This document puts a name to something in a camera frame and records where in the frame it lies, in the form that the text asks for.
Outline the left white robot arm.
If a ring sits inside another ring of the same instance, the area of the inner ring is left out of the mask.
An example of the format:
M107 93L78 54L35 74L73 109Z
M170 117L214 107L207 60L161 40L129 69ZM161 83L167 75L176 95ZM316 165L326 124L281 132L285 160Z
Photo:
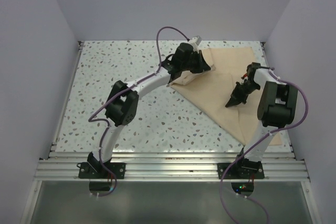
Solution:
M206 63L202 51L198 48L199 36L182 42L175 53L167 56L156 72L131 82L117 81L108 96L106 103L89 119L89 122L105 121L105 129L97 151L89 154L87 162L90 171L97 178L104 178L109 172L109 165L114 145L123 128L136 116L139 100L153 90L166 86L178 79L183 72L203 74L211 67Z

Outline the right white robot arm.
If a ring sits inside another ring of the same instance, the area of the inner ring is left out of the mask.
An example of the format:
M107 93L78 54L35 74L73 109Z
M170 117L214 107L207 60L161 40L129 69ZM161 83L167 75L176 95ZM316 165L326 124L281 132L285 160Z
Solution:
M247 102L248 96L262 90L257 108L258 125L252 140L242 149L243 159L261 162L263 155L275 137L273 130L283 129L295 118L298 88L281 82L269 67L253 62L247 66L242 82L236 82L225 107Z

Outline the beige surgical cloth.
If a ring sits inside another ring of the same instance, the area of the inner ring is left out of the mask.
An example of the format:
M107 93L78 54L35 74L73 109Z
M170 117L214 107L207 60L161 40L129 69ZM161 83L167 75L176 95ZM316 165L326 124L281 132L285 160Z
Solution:
M246 104L230 108L225 105L247 66L257 61L254 52L250 47L207 48L201 52L211 71L201 75L186 71L171 83L171 87L246 145L257 129L257 108L262 91L250 94Z

